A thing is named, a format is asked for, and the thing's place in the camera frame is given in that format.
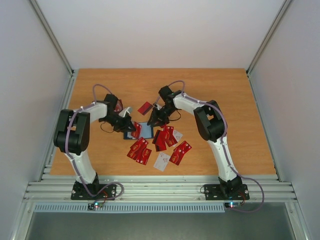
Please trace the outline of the white card bottom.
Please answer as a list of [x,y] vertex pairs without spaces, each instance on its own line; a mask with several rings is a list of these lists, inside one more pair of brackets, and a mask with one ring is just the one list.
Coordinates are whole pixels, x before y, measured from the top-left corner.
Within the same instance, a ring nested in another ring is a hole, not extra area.
[[153,167],[161,172],[164,172],[168,165],[170,157],[170,155],[167,155],[164,152],[160,152]]

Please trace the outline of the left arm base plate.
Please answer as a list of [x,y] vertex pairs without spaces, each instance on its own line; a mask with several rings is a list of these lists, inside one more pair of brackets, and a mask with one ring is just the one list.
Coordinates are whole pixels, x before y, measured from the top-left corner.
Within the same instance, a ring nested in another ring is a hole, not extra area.
[[100,191],[103,188],[103,184],[98,184],[97,185],[97,190],[93,189],[91,186],[88,186],[89,191],[95,195],[94,197],[92,197],[87,190],[85,189],[85,187],[83,186],[82,183],[79,182],[75,182],[75,184],[72,187],[72,191],[71,191],[71,196],[70,199],[71,200],[88,200],[88,201],[93,201],[93,200],[97,200],[97,199],[104,199],[105,197],[107,198],[113,198],[116,196],[117,193],[117,185],[116,184],[111,184],[108,187],[106,187],[102,192],[100,192],[99,194],[98,191]]

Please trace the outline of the blue leather card holder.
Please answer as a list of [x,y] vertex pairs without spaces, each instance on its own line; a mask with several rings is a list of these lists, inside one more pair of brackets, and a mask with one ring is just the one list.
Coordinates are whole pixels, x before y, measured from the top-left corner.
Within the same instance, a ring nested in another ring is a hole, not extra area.
[[[141,132],[140,132],[140,137],[143,137],[145,139],[153,139],[154,138],[154,129],[152,126],[148,125],[147,122],[140,122],[141,125]],[[123,134],[123,139],[124,140],[134,140],[131,136],[130,132],[126,132]]]

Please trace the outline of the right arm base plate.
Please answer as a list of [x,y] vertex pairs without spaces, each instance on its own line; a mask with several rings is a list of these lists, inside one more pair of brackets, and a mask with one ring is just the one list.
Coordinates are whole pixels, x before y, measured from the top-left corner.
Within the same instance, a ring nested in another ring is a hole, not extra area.
[[230,196],[224,196],[219,184],[205,184],[202,186],[202,193],[207,201],[242,201],[249,200],[249,190],[246,184],[242,184],[239,189],[234,191]]

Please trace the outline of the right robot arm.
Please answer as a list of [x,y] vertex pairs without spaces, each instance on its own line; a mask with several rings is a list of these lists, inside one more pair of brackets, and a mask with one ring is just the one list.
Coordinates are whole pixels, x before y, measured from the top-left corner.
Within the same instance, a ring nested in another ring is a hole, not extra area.
[[169,117],[176,110],[183,110],[195,118],[199,135],[205,140],[214,155],[218,167],[219,188],[224,199],[234,197],[243,182],[237,174],[227,141],[227,122],[214,100],[209,102],[193,98],[178,90],[173,92],[169,86],[162,87],[158,92],[164,101],[160,109],[152,110],[147,122],[152,127],[160,127],[170,122]]

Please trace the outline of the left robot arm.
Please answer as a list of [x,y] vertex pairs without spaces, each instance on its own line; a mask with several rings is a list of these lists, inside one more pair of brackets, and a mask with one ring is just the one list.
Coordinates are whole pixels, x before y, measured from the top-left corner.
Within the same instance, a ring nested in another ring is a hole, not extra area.
[[117,133],[134,132],[132,107],[123,107],[114,94],[107,94],[104,100],[95,100],[78,109],[63,109],[59,113],[53,136],[53,144],[68,158],[75,172],[75,183],[71,198],[96,199],[105,189],[98,173],[92,167],[88,146],[91,124],[98,121],[108,123]]

